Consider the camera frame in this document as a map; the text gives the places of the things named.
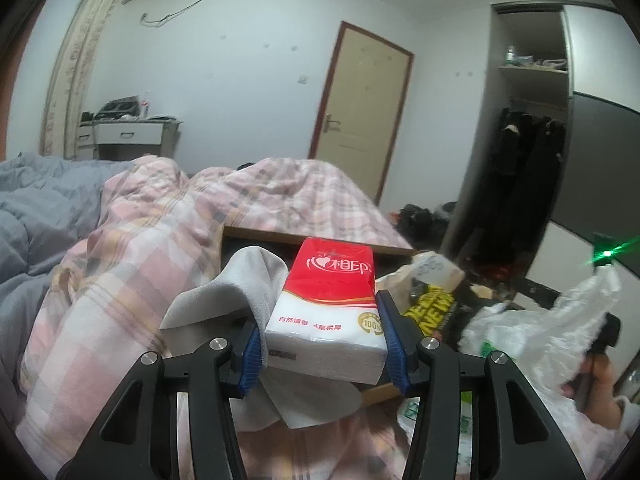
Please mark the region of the person's right hand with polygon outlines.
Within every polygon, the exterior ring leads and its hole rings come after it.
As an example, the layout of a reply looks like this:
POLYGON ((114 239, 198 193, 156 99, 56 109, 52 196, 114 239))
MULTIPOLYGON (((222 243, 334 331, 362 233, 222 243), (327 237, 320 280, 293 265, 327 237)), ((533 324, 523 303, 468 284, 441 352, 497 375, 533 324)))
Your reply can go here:
POLYGON ((582 412, 592 422, 606 429, 620 428, 622 410, 614 399, 615 374, 608 356, 589 353, 582 362, 579 373, 592 378, 590 393, 582 412))

